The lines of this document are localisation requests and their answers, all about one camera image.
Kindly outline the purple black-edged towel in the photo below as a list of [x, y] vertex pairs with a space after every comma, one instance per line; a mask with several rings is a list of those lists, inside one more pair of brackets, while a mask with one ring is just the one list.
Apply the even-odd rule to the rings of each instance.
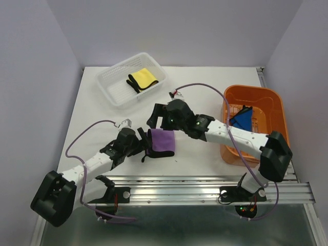
[[149, 158], [173, 157], [176, 151], [174, 131], [163, 129], [149, 129], [147, 138], [151, 141], [151, 147], [145, 150], [145, 155], [141, 159], [144, 162]]

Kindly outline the yellow black-edged towel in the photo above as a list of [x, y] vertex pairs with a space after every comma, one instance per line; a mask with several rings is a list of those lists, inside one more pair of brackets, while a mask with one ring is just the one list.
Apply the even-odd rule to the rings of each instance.
[[136, 93], [143, 92], [159, 83], [155, 76], [146, 68], [128, 75], [126, 83], [132, 87]]

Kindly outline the blue towel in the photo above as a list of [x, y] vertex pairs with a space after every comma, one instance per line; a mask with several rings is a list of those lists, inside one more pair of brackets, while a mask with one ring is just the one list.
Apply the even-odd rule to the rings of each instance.
[[230, 118], [230, 125], [245, 131], [252, 131], [252, 116], [253, 107], [242, 106], [232, 118]]

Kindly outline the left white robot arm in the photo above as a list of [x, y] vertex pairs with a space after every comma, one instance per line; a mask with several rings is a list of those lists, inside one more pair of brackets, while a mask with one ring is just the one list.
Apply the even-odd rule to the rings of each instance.
[[118, 203], [128, 203], [124, 192], [115, 190], [115, 184], [105, 176], [124, 162], [152, 146], [142, 128], [134, 131], [123, 128], [117, 138], [100, 149], [81, 165], [57, 173], [51, 171], [44, 177], [30, 208], [54, 227], [67, 221], [72, 212], [85, 206], [94, 210], [98, 220], [104, 223], [129, 223], [132, 217], [116, 216]]

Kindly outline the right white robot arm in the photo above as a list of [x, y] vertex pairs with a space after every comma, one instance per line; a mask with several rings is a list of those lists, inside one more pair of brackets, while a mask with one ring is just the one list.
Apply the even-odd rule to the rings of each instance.
[[192, 139], [227, 145], [257, 158], [257, 171], [249, 170], [236, 187], [237, 197], [242, 200], [252, 197], [270, 181], [282, 182], [293, 156], [281, 133], [253, 133], [229, 126], [211, 116], [194, 114], [180, 99], [166, 105], [155, 104], [147, 125], [155, 128], [158, 118], [162, 119], [163, 130], [180, 130]]

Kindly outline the white plastic basket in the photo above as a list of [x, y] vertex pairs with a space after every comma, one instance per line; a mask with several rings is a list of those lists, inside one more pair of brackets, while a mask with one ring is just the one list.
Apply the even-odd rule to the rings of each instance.
[[111, 105], [127, 108], [157, 92], [168, 81], [168, 75], [144, 52], [99, 72], [95, 80]]

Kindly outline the orange plastic tub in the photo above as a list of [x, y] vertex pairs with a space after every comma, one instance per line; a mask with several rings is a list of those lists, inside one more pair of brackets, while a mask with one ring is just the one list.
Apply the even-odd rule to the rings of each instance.
[[253, 107], [252, 131], [270, 134], [280, 132], [289, 143], [288, 129], [285, 121], [283, 102], [275, 91], [262, 87], [233, 85], [224, 92], [230, 106], [232, 118], [242, 106]]

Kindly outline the aluminium mounting rail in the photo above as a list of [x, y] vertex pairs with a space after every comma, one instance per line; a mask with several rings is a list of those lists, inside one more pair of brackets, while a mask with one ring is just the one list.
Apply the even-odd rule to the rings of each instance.
[[[238, 176], [108, 176], [117, 188], [130, 188], [129, 206], [214, 206], [224, 187], [234, 187]], [[265, 189], [264, 204], [314, 204], [309, 183], [285, 179]]]

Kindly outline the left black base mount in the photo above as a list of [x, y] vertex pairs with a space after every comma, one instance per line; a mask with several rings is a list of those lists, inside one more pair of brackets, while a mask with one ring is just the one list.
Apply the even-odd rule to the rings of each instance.
[[104, 223], [128, 223], [133, 218], [122, 218], [116, 215], [120, 204], [130, 203], [131, 188], [116, 187], [115, 183], [104, 175], [97, 176], [93, 181], [101, 184], [99, 189], [89, 189], [83, 201], [95, 212], [97, 220]]

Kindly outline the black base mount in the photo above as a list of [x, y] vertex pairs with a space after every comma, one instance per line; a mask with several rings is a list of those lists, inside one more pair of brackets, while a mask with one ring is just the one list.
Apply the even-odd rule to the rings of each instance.
[[116, 215], [120, 204], [130, 203], [131, 188], [116, 187], [115, 183], [104, 175], [97, 176], [93, 181], [101, 184], [99, 189], [89, 189], [83, 201], [95, 212], [97, 220], [104, 223], [128, 223], [133, 218], [122, 218]]
[[258, 208], [258, 202], [267, 201], [264, 188], [258, 188], [255, 192], [249, 192], [241, 185], [247, 174], [245, 173], [237, 186], [223, 186], [220, 188], [220, 194], [218, 196], [218, 203], [221, 205], [230, 205], [236, 202], [246, 202], [244, 205], [235, 205], [235, 211], [239, 216], [246, 219], [254, 219]]

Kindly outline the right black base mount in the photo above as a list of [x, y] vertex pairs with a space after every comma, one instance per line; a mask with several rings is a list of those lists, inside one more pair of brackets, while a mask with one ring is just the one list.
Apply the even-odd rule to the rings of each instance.
[[230, 205], [236, 202], [246, 202], [244, 205], [235, 205], [235, 211], [239, 216], [246, 219], [254, 219], [258, 208], [258, 202], [267, 201], [264, 188], [258, 188], [255, 192], [249, 192], [241, 185], [247, 174], [245, 173], [237, 186], [223, 186], [220, 188], [220, 194], [218, 196], [218, 203], [221, 205]]

